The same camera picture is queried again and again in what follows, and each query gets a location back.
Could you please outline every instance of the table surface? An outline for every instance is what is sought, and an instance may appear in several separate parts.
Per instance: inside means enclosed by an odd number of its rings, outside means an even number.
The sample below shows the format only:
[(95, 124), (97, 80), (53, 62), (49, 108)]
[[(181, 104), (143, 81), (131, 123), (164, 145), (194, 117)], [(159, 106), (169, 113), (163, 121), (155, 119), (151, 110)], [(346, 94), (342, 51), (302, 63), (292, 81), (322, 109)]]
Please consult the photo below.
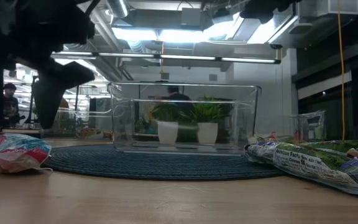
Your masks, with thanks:
[(355, 224), (358, 197), (294, 177), (165, 182), (49, 171), (37, 175), (0, 174), (2, 223)]

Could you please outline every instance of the clear plastic bin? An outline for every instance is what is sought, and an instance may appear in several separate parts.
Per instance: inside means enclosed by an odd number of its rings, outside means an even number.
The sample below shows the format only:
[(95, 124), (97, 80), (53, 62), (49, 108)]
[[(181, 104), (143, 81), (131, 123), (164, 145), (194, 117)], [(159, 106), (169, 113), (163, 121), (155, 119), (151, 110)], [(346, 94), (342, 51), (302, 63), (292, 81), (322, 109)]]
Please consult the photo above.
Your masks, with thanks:
[(58, 110), (52, 128), (43, 129), (41, 138), (112, 141), (111, 110), (105, 112)]
[(291, 115), (296, 141), (324, 141), (326, 137), (325, 110)]
[(110, 83), (108, 90), (119, 151), (242, 154), (254, 135), (257, 86)]

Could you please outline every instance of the plastic bag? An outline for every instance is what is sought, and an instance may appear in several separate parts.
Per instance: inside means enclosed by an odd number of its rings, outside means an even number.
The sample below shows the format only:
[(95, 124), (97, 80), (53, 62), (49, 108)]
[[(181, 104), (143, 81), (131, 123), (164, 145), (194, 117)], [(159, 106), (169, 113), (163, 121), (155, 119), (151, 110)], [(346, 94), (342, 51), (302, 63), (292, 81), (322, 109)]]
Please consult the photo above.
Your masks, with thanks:
[(45, 141), (24, 134), (0, 135), (0, 172), (40, 169), (51, 149)]
[(273, 164), (289, 174), (358, 194), (358, 141), (263, 141), (246, 146), (246, 151), (252, 162)]

